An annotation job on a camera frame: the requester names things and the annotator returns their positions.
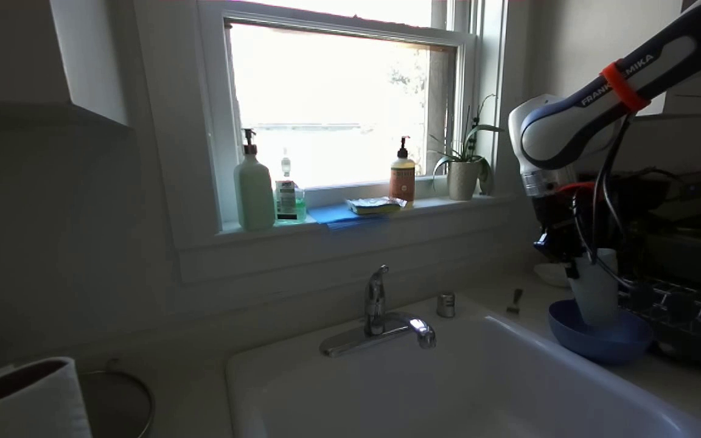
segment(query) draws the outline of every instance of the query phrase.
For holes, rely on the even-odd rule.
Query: countertop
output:
[[[518,302],[518,315],[512,315],[504,308],[517,287],[523,288],[523,299]],[[485,284],[456,291],[547,341],[553,341],[547,329],[547,304],[569,297],[567,288],[547,287],[528,269],[500,271]],[[151,438],[233,434],[225,387],[225,361],[233,348],[232,353],[229,344],[215,348],[219,329],[221,325],[204,325],[119,349],[119,366],[142,377],[157,395]],[[93,361],[100,365],[102,360],[109,360],[109,354],[82,357],[89,366],[93,366]],[[645,354],[634,365],[606,370],[701,419],[701,370],[675,365],[658,354]]]

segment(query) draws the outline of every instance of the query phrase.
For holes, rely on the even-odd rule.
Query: soap bottle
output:
[[[276,200],[271,170],[255,159],[254,128],[246,128],[246,158],[236,164],[238,223],[244,230],[266,230],[276,226]]]
[[[411,203],[416,196],[416,159],[410,158],[406,135],[403,135],[396,159],[392,164],[389,196],[400,196],[406,203]]]
[[[289,178],[292,159],[282,151],[280,159],[282,180],[276,183],[276,215],[278,220],[304,220],[306,203],[302,186]]]

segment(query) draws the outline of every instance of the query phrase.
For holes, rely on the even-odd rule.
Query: window sill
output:
[[[504,226],[515,196],[474,200],[416,200],[411,209],[387,213],[386,218],[361,218],[354,226],[333,223],[280,223],[271,230],[244,234],[225,226],[204,245],[180,249],[182,282],[207,282],[263,269],[288,269],[315,265],[332,257],[386,249],[392,245],[414,245],[457,234]]]

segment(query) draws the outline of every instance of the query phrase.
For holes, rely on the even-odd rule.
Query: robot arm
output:
[[[606,146],[616,119],[697,73],[701,73],[701,2],[574,95],[538,96],[517,107],[510,131],[522,170],[567,167],[584,151]]]

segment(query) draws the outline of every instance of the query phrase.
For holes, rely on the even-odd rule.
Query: dish rack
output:
[[[664,354],[701,365],[701,287],[664,277],[625,279],[623,304],[658,333]]]

